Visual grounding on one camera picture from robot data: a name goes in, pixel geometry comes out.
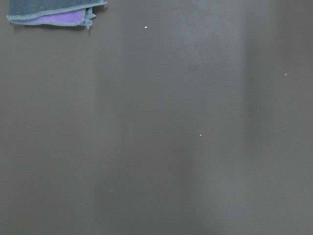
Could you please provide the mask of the purple cloth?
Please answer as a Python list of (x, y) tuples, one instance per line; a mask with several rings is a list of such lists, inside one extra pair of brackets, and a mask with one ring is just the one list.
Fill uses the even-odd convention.
[(85, 14), (85, 10), (79, 9), (63, 13), (40, 16), (33, 19), (36, 23), (53, 23), (53, 24), (76, 24), (79, 23)]

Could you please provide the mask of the grey cloth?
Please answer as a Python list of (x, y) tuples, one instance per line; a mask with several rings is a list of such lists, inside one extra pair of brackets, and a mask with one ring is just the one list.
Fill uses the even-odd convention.
[[(10, 0), (8, 2), (7, 19), (12, 24), (19, 25), (53, 25), (53, 26), (92, 26), (95, 18), (93, 8), (105, 6), (106, 0)], [(40, 16), (63, 13), (83, 9), (85, 14), (79, 23), (55, 24), (36, 23), (32, 20)]]

